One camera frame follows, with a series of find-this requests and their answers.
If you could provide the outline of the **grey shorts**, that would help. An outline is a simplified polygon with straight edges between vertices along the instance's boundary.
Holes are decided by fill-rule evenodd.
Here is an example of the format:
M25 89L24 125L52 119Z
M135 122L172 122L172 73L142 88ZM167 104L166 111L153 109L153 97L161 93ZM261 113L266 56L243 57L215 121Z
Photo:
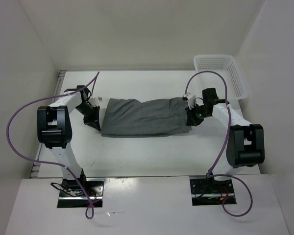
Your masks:
M114 99L108 102L101 135L114 138L163 137L188 133L187 102L181 97L140 102Z

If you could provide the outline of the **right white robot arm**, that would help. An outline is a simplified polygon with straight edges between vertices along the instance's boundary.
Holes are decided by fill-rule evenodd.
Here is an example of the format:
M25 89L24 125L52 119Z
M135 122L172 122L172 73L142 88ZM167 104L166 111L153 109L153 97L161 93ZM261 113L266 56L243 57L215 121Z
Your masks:
M187 102L187 125L198 126L206 118L217 119L225 128L226 136L220 153L207 172L205 187L217 192L222 181L234 177L242 167L254 167L265 160L264 129L239 115L226 99L217 96L216 89L202 91L202 105L190 93L183 95Z

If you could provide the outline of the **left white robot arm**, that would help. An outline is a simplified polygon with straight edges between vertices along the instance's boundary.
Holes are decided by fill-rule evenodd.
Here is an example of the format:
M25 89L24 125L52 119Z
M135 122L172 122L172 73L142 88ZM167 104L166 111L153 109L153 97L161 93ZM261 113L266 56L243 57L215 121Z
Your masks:
M53 153L56 162L62 167L65 187L78 196L87 192L88 183L71 147L73 130L70 113L79 111L85 125L100 131L100 107L90 102L91 91L82 87L79 85L74 89L66 89L63 97L37 110L38 140Z

